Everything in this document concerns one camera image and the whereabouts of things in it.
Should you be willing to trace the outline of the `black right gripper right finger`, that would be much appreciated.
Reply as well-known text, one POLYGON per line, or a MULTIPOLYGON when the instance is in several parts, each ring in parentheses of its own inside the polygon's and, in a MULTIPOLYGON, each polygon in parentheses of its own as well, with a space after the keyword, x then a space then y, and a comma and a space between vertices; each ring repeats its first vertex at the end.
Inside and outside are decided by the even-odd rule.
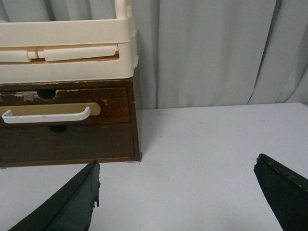
POLYGON ((254 173, 284 231, 308 229, 308 179, 271 157, 260 154, 254 173))

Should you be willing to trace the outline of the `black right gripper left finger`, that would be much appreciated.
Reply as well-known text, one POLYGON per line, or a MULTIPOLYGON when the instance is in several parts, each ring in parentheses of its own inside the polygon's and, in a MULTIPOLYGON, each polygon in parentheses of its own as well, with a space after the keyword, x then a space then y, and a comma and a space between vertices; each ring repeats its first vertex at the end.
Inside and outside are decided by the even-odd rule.
POLYGON ((93 160, 12 231, 87 231, 99 206, 100 164, 93 160))

